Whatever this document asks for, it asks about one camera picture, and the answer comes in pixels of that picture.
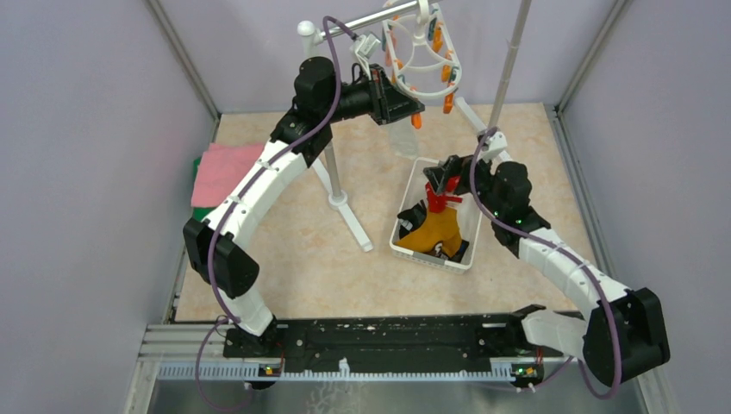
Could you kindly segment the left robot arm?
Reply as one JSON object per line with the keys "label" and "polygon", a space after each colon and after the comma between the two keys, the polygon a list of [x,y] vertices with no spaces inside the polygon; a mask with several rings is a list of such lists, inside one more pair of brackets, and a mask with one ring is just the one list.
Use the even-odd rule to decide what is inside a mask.
{"label": "left robot arm", "polygon": [[259,264],[245,251],[260,221],[332,141],[332,123],[369,116],[386,125],[425,109],[378,64],[344,83],[331,59],[308,58],[299,66],[294,90],[292,106],[259,160],[219,206],[202,220],[189,219],[183,229],[191,268],[211,286],[228,319],[245,332],[244,346],[260,357],[277,342],[275,317],[253,286]]}

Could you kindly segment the black sock with blue pattern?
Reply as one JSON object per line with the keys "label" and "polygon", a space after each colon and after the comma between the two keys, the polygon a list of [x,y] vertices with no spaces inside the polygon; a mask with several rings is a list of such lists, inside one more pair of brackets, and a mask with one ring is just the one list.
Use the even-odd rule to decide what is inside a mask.
{"label": "black sock with blue pattern", "polygon": [[447,245],[443,241],[439,241],[433,245],[432,249],[427,252],[427,255],[442,260],[461,263],[469,246],[470,242],[466,240],[461,240],[457,248],[454,248],[453,245]]}

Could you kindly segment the white sock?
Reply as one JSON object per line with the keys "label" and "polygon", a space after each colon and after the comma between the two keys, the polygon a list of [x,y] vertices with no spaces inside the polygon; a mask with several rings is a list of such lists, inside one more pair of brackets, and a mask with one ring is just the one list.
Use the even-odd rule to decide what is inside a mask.
{"label": "white sock", "polygon": [[414,160],[419,154],[418,140],[409,117],[387,126],[391,151],[399,157]]}

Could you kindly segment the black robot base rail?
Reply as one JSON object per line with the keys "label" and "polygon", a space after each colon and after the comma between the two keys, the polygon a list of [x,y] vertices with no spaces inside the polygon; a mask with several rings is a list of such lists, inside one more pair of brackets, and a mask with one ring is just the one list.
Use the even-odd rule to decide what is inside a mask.
{"label": "black robot base rail", "polygon": [[259,371],[344,373],[357,379],[543,376],[541,363],[557,353],[517,334],[515,314],[274,320],[262,336],[233,327],[223,355],[266,361]]}

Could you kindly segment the black sock with grey pattern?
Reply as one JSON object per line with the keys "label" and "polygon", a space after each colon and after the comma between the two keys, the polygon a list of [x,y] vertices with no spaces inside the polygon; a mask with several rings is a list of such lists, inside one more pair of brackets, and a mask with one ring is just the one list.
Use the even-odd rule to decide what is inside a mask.
{"label": "black sock with grey pattern", "polygon": [[399,212],[397,214],[397,239],[401,240],[418,230],[425,222],[427,215],[428,207],[423,199],[412,207]]}

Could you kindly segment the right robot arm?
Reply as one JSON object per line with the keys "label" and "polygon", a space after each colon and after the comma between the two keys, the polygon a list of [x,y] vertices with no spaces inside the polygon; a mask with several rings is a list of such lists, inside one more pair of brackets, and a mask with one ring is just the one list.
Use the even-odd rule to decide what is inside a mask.
{"label": "right robot arm", "polygon": [[423,168],[426,187],[472,198],[487,213],[494,236],[517,259],[538,270],[569,298],[580,317],[534,307],[505,332],[508,349],[528,355],[538,346],[579,361],[607,387],[618,386],[671,359],[659,297],[633,290],[602,273],[568,247],[530,203],[528,169],[506,161],[498,166],[471,156],[450,156]]}

